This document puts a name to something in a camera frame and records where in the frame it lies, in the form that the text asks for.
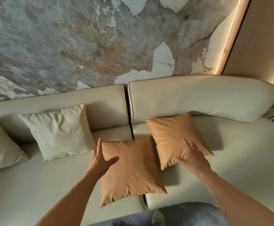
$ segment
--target sofa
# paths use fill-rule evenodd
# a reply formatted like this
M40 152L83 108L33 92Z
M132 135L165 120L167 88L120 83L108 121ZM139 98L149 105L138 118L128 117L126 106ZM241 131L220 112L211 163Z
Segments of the sofa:
M213 170L274 211L274 122L261 117L274 103L274 86L248 78L189 75L130 82L127 95L116 84L0 102L0 126L30 158L0 169L0 226L34 225L84 176L92 157L87 152L43 161L18 114L83 103L95 141L143 138L151 134L146 119L190 111L214 153L207 157ZM149 209L183 202L214 204L202 182L180 164L160 175L167 194L131 196L103 208L99 180L81 225L143 212L145 203Z

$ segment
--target person's right arm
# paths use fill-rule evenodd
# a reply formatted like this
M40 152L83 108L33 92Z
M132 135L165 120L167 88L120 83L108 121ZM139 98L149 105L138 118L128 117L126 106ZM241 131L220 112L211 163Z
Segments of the person's right arm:
M197 145L183 141L188 159L176 161L202 180L230 226L274 225L274 212L218 176Z

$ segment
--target brown cushion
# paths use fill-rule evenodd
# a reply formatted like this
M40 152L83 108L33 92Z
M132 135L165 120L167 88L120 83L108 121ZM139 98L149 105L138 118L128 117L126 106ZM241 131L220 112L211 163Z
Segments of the brown cushion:
M100 208L128 196L166 194L155 163L151 136L102 142L102 151L106 160L114 156L120 159L102 178Z
M190 144L192 141L195 142L205 156L214 156L203 145L197 126L189 113L169 118L149 119L146 122L157 144L161 170L176 164L175 157L187 159L183 138Z

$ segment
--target person's left arm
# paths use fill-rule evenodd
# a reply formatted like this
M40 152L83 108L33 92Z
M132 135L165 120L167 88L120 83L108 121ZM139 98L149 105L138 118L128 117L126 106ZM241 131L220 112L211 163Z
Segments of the person's left arm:
M104 159L99 139L86 175L35 226L80 226L97 181L118 160L118 156L108 161Z

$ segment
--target finger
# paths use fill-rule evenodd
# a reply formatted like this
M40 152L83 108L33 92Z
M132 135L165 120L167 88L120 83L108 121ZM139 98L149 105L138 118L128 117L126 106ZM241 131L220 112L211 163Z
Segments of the finger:
M180 158L180 157L175 157L175 161L177 163L180 163L180 164L184 165L187 160L183 159L183 158Z
M201 153L203 154L203 152L201 152L198 148L198 146L195 144L195 142L192 142L192 149L196 152L196 153Z
M97 156L102 155L102 143L101 143L101 138L98 139L97 142Z
M97 155L97 147L93 151L92 158L94 158L96 155Z
M187 155L192 154L192 148L191 148L190 144L187 142L186 139L183 139L183 143L184 143L185 148L187 150Z
M110 166L112 166L114 163L116 163L119 160L119 156L115 156L111 159L108 160L108 162L110 163Z

